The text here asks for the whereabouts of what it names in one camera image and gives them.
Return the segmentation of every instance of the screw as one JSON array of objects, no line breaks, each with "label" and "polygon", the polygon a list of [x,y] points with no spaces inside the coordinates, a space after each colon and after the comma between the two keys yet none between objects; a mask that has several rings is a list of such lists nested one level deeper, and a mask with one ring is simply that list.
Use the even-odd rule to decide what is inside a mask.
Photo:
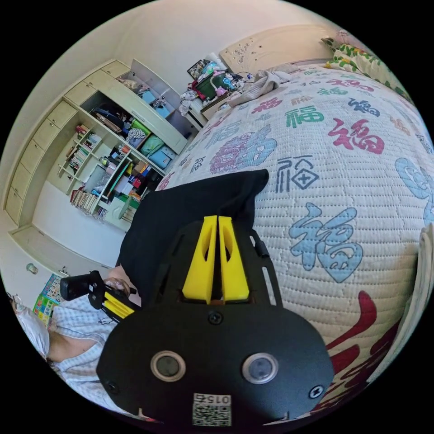
[{"label": "screw", "polygon": [[324,387],[323,386],[315,386],[311,389],[311,391],[309,392],[309,398],[310,399],[315,399],[318,398],[324,391]]},{"label": "screw", "polygon": [[208,315],[208,321],[210,324],[213,324],[214,326],[219,325],[223,321],[223,315],[220,312],[211,312]]},{"label": "screw", "polygon": [[119,387],[116,383],[113,383],[113,381],[107,381],[108,391],[112,393],[113,395],[117,395],[119,393]]}]

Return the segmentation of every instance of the picture frame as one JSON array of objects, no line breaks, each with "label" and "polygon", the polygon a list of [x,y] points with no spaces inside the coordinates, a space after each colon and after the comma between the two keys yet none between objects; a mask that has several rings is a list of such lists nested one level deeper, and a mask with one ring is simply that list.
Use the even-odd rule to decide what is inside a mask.
[{"label": "picture frame", "polygon": [[202,69],[207,65],[204,60],[199,60],[193,66],[191,66],[187,72],[194,79],[197,80],[202,72]]}]

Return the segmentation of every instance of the towel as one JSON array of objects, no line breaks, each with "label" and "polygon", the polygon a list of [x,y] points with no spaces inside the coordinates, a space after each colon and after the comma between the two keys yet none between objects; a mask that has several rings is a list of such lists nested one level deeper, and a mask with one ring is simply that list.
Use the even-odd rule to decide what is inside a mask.
[{"label": "towel", "polygon": [[228,104],[231,107],[235,107],[236,105],[259,98],[277,89],[282,83],[290,81],[291,72],[298,70],[300,68],[291,63],[284,63],[283,65],[274,66],[266,70],[259,70],[255,76],[255,81],[248,84],[242,94],[237,94],[228,100]]}]

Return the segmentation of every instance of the blue 福 character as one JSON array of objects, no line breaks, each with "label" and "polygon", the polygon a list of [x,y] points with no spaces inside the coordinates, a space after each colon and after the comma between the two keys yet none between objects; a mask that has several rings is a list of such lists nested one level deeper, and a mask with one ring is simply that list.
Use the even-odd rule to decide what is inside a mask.
[{"label": "blue \u798f character", "polygon": [[426,170],[417,168],[410,160],[398,158],[395,168],[400,178],[418,199],[428,202],[424,209],[423,219],[425,225],[434,223],[434,179]]},{"label": "blue \u798f character", "polygon": [[337,282],[345,281],[359,266],[363,249],[357,243],[348,242],[353,235],[353,227],[348,224],[357,211],[347,208],[336,217],[322,224],[319,220],[322,211],[313,203],[307,203],[308,215],[294,223],[289,229],[291,238],[303,239],[291,248],[294,256],[302,256],[306,271],[313,269],[316,258],[326,272]]}]

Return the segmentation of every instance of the built-in cabinet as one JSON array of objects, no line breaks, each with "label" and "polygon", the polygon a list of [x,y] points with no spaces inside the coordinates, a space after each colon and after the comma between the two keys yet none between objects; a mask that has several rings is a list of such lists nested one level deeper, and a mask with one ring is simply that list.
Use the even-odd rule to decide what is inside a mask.
[{"label": "built-in cabinet", "polygon": [[[163,118],[148,103],[118,81],[120,77],[148,85],[156,97],[164,95],[171,109],[170,116]],[[125,167],[140,161],[148,164],[162,176],[169,169],[163,170],[156,166],[140,152],[140,149],[129,145],[123,137],[92,116],[90,112],[93,105],[101,99],[112,101],[127,111],[152,134],[158,136],[174,154],[180,154],[198,132],[192,122],[188,118],[181,117],[178,112],[179,95],[160,77],[136,60],[131,66],[119,61],[111,61],[93,71],[61,96],[36,126],[24,146],[21,158],[10,178],[4,203],[7,213],[18,226],[17,230],[10,233],[12,238],[35,260],[57,274],[64,267],[68,270],[68,274],[79,274],[79,269],[82,272],[90,265],[96,267],[97,264],[92,261],[86,262],[89,260],[68,249],[59,250],[65,248],[32,226],[33,214],[46,180],[70,196],[73,191],[86,185],[93,179],[92,177],[96,177],[104,170],[100,163],[102,156],[107,155],[115,146],[124,146],[124,149],[128,149],[124,161],[107,180],[92,207],[92,213],[104,209],[106,211],[104,219],[108,224],[127,231],[130,221],[123,219],[123,216],[129,204],[117,198],[107,202],[108,193],[113,190],[114,183],[120,179]],[[83,147],[84,138],[77,135],[77,125],[86,126],[89,133],[100,137],[100,141],[90,152],[88,150],[80,168],[71,170],[67,163],[68,153],[71,149],[78,150]],[[51,247],[44,250],[41,247],[43,245]]]},{"label": "built-in cabinet", "polygon": [[58,276],[77,276],[97,270],[105,278],[110,270],[108,266],[62,246],[33,225],[23,226],[10,234],[21,249]]}]

